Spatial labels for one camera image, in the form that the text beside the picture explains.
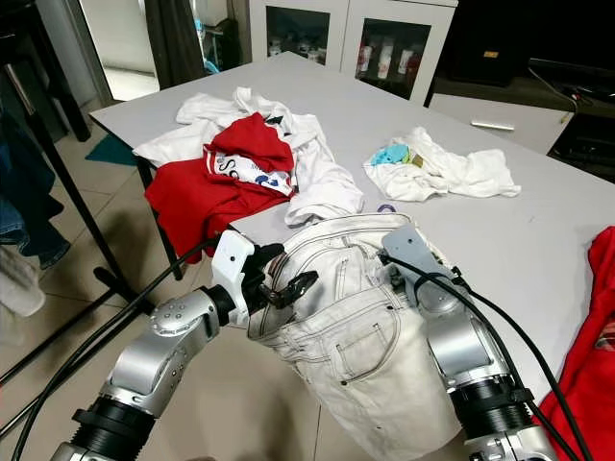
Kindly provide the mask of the white drawer unit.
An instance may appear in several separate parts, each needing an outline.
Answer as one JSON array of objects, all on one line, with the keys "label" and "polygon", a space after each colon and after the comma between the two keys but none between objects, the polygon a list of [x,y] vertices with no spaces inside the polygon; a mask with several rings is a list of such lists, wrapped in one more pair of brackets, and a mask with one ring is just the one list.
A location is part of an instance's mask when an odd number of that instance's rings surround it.
[{"label": "white drawer unit", "polygon": [[571,110],[505,104],[443,93],[433,93],[426,102],[428,109],[544,155],[550,152],[573,117]]}]

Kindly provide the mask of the glass balcony door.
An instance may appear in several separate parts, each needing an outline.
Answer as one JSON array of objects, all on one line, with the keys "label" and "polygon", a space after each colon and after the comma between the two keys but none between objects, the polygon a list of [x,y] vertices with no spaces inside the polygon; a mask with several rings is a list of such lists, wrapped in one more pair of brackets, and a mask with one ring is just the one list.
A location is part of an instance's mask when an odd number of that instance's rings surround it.
[{"label": "glass balcony door", "polygon": [[78,1],[107,95],[126,102],[157,92],[145,0]]}]

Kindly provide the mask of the cream denim jacket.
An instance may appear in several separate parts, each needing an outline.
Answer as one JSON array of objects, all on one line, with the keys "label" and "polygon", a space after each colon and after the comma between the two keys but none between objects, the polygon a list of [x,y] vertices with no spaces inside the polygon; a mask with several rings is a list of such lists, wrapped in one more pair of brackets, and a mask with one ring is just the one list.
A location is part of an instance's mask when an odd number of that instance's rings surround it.
[{"label": "cream denim jacket", "polygon": [[378,461],[430,455],[460,430],[425,321],[379,258],[382,239],[408,223],[399,212],[369,212],[296,232],[265,273],[276,290],[303,272],[317,281],[290,307],[255,313],[247,328]]}]

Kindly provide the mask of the dark grey curtain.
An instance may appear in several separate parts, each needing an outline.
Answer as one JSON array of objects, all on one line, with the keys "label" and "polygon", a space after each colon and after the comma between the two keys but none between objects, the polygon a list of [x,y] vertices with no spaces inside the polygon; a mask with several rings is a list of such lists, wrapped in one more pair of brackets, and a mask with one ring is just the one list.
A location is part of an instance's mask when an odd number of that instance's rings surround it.
[{"label": "dark grey curtain", "polygon": [[160,88],[206,78],[192,0],[144,0],[144,9]]}]

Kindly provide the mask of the red polo shirt plaid trim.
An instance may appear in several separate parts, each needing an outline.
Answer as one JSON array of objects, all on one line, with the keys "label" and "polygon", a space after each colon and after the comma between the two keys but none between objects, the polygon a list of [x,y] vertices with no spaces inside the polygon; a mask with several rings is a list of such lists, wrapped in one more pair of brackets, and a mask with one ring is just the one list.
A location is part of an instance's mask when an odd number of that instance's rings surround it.
[{"label": "red polo shirt plaid trim", "polygon": [[598,234],[588,260],[589,312],[558,383],[594,460],[615,461],[615,227]]}]

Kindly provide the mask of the tall black cabinet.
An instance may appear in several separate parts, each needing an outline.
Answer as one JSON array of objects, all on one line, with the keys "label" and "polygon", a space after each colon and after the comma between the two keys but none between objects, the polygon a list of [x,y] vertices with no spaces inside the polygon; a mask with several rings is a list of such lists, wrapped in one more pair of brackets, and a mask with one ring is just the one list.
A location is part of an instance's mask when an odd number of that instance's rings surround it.
[{"label": "tall black cabinet", "polygon": [[615,102],[615,0],[457,0],[440,74],[508,86],[530,70]]}]

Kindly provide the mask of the teal floor mat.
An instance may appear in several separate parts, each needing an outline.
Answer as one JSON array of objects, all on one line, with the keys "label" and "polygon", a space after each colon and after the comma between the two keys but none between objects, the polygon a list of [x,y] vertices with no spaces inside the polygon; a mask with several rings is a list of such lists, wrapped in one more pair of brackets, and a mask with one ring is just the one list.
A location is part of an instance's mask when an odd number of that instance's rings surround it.
[{"label": "teal floor mat", "polygon": [[137,166],[137,158],[132,146],[118,139],[114,134],[106,134],[86,155],[92,161],[111,163],[111,165]]}]

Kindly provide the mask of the white long-sleeve shirt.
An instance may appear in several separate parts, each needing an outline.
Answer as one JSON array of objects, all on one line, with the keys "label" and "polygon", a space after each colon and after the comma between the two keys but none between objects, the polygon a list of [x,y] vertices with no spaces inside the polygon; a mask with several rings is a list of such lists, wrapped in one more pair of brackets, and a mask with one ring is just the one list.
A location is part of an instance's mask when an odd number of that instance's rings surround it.
[{"label": "white long-sleeve shirt", "polygon": [[254,113],[260,115],[265,126],[276,129],[294,159],[293,168],[286,172],[296,187],[285,216],[290,227],[361,211],[363,193],[352,173],[335,162],[316,115],[295,113],[287,105],[268,100],[250,87],[235,89],[229,100],[206,93],[189,97],[176,113],[176,122],[181,127],[137,145],[135,154],[157,167],[202,158],[207,142],[236,120]]}]

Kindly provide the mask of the red sweater with white band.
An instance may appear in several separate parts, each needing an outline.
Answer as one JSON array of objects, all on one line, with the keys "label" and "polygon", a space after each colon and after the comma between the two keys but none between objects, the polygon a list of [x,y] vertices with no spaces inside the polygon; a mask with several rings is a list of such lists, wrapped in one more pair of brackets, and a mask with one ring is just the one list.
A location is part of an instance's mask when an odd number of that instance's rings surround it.
[{"label": "red sweater with white band", "polygon": [[289,146],[258,114],[236,120],[198,159],[159,167],[145,197],[176,257],[220,236],[234,220],[289,201]]}]

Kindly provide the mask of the white cabinet with glass doors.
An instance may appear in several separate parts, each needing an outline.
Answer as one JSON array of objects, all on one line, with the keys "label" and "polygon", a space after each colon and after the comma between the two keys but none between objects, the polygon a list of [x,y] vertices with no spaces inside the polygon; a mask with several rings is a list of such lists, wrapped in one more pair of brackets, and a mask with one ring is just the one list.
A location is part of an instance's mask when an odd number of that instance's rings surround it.
[{"label": "white cabinet with glass doors", "polygon": [[425,105],[458,0],[247,0],[254,61],[293,53]]}]

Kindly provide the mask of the black low TV bench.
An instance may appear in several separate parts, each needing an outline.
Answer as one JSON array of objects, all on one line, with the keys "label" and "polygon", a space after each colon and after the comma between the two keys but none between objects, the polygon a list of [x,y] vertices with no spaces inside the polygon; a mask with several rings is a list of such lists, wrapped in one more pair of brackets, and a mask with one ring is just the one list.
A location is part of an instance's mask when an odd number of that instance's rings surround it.
[{"label": "black low TV bench", "polygon": [[549,157],[615,182],[615,67],[531,58],[528,71],[571,105]]}]

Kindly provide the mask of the person leg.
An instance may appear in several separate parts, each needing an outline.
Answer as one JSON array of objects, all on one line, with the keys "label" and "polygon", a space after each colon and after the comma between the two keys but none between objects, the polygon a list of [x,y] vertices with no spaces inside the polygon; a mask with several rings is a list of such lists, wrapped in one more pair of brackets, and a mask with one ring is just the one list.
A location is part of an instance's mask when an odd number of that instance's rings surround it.
[{"label": "person leg", "polygon": [[0,303],[12,316],[30,317],[47,303],[40,274],[36,260],[20,255],[15,246],[0,246]]}]

